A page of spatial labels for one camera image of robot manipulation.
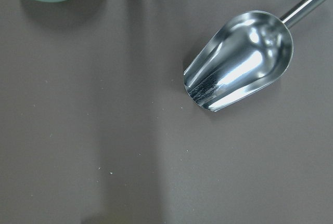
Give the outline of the metal scoop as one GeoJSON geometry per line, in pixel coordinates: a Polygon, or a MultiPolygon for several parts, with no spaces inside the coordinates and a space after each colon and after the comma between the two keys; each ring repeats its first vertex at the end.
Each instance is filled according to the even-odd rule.
{"type": "Polygon", "coordinates": [[[184,71],[200,107],[217,112],[277,81],[293,56],[290,28],[325,0],[302,0],[282,17],[246,11],[230,19],[184,71]]]}

